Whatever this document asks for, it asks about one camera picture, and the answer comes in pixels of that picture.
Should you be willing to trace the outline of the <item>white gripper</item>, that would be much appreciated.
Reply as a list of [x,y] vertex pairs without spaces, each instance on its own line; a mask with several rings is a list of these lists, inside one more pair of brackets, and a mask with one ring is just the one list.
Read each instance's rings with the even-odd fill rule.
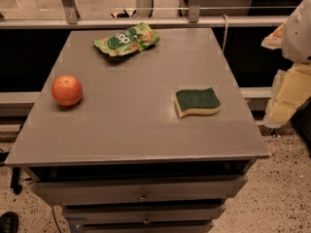
[[285,58],[297,62],[288,71],[277,71],[265,109],[263,125],[280,128],[311,98],[311,0],[302,0],[286,23],[266,36],[261,45],[270,50],[282,48]]

